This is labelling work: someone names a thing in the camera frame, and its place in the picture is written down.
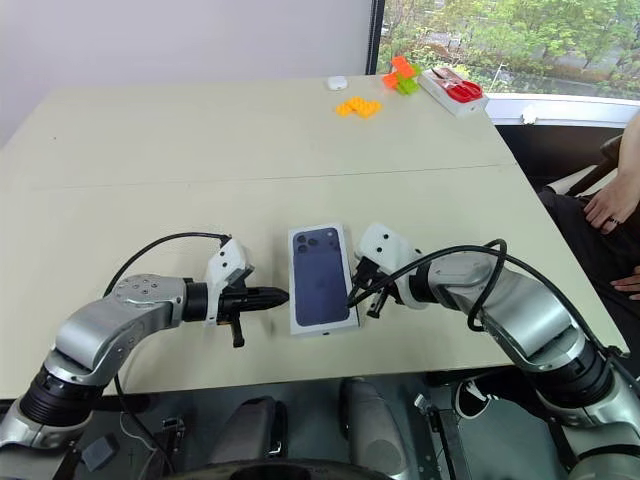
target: table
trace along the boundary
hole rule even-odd
[[[251,285],[288,286],[289,228],[341,222],[353,244],[375,221],[427,252],[495,237],[547,274],[605,344],[626,345],[498,133],[458,120],[426,92],[402,97],[377,77],[342,92],[322,79],[71,89],[46,99],[0,161],[0,398],[25,391],[58,326],[99,297],[134,251],[186,230],[232,233]],[[373,118],[341,118],[345,98]],[[130,274],[202,278],[215,244],[186,239]],[[287,305],[226,327],[185,324],[136,348],[131,393],[508,363],[459,312],[388,305],[362,328],[289,335]],[[107,393],[112,393],[110,386]]]

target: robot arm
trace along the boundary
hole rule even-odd
[[[369,227],[356,252],[360,264],[352,301],[357,289],[420,258],[418,253],[385,226]],[[442,256],[379,291],[369,315],[379,316],[388,296],[410,308],[439,303],[468,314],[495,265],[496,257],[486,253]],[[640,478],[640,400],[546,286],[504,268],[482,306],[480,321],[526,374],[549,416],[562,425],[581,460],[572,479]],[[616,469],[620,477],[593,476],[613,475]]]
[[[288,300],[277,288],[247,288],[244,279],[252,271],[242,246],[229,240],[210,259],[206,282],[136,275],[76,311],[60,328],[29,390],[0,424],[0,448],[55,449],[77,438],[131,351],[155,332],[205,320],[230,324],[234,347],[243,346],[240,312]]]

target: black cable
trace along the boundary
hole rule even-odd
[[[471,307],[471,310],[469,310],[469,315],[467,315],[467,327],[474,332],[484,331],[484,327],[482,325],[476,325],[476,317],[478,316],[478,313],[480,313],[480,309],[484,306],[484,302],[489,298],[491,292],[493,292],[496,283],[498,283],[498,278],[500,278],[500,274],[504,268],[504,262],[507,259],[507,242],[501,238],[496,238],[495,240],[485,244],[485,247],[492,248],[495,245],[500,247],[500,254],[498,255],[496,264],[493,267],[487,286],[484,287],[484,290],[482,290],[482,293]]]
[[[118,280],[120,280],[120,278],[124,274],[124,272],[126,272],[127,269],[136,260],[138,260],[142,255],[147,253],[149,250],[151,250],[154,247],[157,247],[158,245],[160,245],[162,243],[168,242],[169,240],[175,240],[177,238],[187,238],[187,237],[215,238],[216,240],[220,240],[223,245],[227,241],[229,241],[231,239],[231,237],[229,235],[220,235],[220,234],[217,234],[217,233],[206,233],[206,232],[174,233],[173,235],[167,235],[166,237],[159,238],[158,240],[156,240],[154,242],[151,242],[150,244],[148,244],[145,247],[141,248],[133,256],[131,256],[131,258],[129,258],[129,260],[127,260],[122,265],[122,267],[120,267],[120,269],[116,272],[116,274],[113,276],[113,278],[109,282],[109,285],[107,285],[107,289],[104,291],[104,295],[103,296],[106,297],[107,295],[109,295],[111,293],[111,291],[113,290],[113,288],[118,283]],[[151,431],[149,431],[149,429],[144,426],[144,424],[137,417],[137,415],[135,413],[133,413],[131,408],[129,408],[129,405],[127,405],[127,400],[126,400],[126,397],[124,396],[124,391],[122,390],[122,385],[120,384],[120,376],[117,373],[116,373],[116,376],[113,378],[113,383],[116,386],[116,393],[118,394],[118,400],[120,400],[120,405],[122,406],[122,409],[125,411],[125,413],[127,415],[129,415],[131,420],[133,420],[133,423],[136,425],[136,427],[138,427],[138,429],[142,433],[144,433],[144,435],[151,441],[151,443],[153,443],[153,446],[158,450],[158,452],[160,452],[160,455],[162,456],[162,459],[164,460],[164,462],[169,467],[169,471],[171,473],[175,473],[176,469],[175,469],[175,467],[173,465],[173,462],[171,462],[171,459],[169,458],[169,455],[167,454],[166,450],[162,447],[162,445],[160,445],[160,442],[158,442],[158,440],[156,440],[156,437],[153,436],[153,433],[151,433]]]
[[[443,248],[442,250],[438,250],[436,252],[430,253],[429,255],[425,255],[424,257],[418,258],[417,260],[414,260],[413,262],[405,265],[404,267],[398,269],[397,271],[395,271],[391,275],[386,276],[385,278],[383,278],[383,279],[379,280],[378,282],[376,282],[371,287],[367,288],[360,295],[358,295],[354,300],[349,302],[349,308],[351,308],[351,307],[357,305],[358,303],[362,302],[363,300],[369,298],[374,293],[376,293],[379,290],[381,290],[382,288],[390,285],[391,283],[395,282],[398,278],[402,277],[403,275],[406,275],[407,273],[415,270],[416,268],[418,268],[418,267],[420,267],[420,266],[422,266],[424,264],[430,263],[430,262],[436,260],[437,258],[444,257],[445,255],[450,255],[452,253],[461,253],[461,252],[486,253],[486,254],[493,255],[493,256],[496,256],[496,257],[499,257],[499,258],[501,256],[503,256],[504,259],[507,260],[509,263],[512,263],[513,265],[516,265],[517,267],[521,268],[525,272],[531,274],[536,280],[538,280],[546,288],[548,288],[551,291],[551,293],[558,299],[558,301],[560,301],[560,303],[563,305],[563,307],[569,312],[569,314],[578,323],[578,325],[583,330],[584,334],[587,336],[589,341],[591,341],[591,343],[593,343],[593,345],[595,345],[596,349],[606,359],[608,359],[608,360],[610,359],[610,362],[613,365],[615,365],[615,367],[617,368],[617,370],[620,373],[620,375],[622,375],[622,377],[629,383],[631,388],[633,388],[635,390],[636,395],[640,396],[640,383],[638,383],[638,381],[633,377],[633,375],[631,375],[631,373],[629,373],[629,371],[616,358],[616,355],[618,355],[618,353],[616,351],[617,349],[614,348],[614,347],[606,348],[606,347],[604,347],[604,345],[602,345],[602,343],[600,342],[598,337],[596,337],[596,335],[593,333],[593,330],[591,330],[591,327],[589,327],[589,325],[587,324],[587,321],[584,319],[584,317],[578,311],[578,309],[575,307],[575,305],[573,303],[571,303],[571,301],[566,297],[566,295],[564,293],[562,293],[562,291],[551,280],[549,280],[547,277],[545,277],[542,273],[540,273],[538,270],[533,268],[528,263],[526,263],[526,262],[524,262],[524,261],[522,261],[522,260],[520,260],[520,259],[518,259],[516,257],[512,257],[511,255],[508,255],[506,253],[503,254],[503,252],[493,250],[492,248],[489,248],[487,246],[458,245],[458,246],[454,246],[454,247]]]

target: red scissors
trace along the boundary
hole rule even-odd
[[[442,75],[435,68],[431,69],[436,77],[444,81],[442,88],[456,102],[467,103],[482,98],[482,87],[480,85],[461,79],[448,68],[441,70],[445,70],[447,76]]]

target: window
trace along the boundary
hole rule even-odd
[[[386,0],[377,72],[396,55],[487,93],[640,100],[640,1]]]

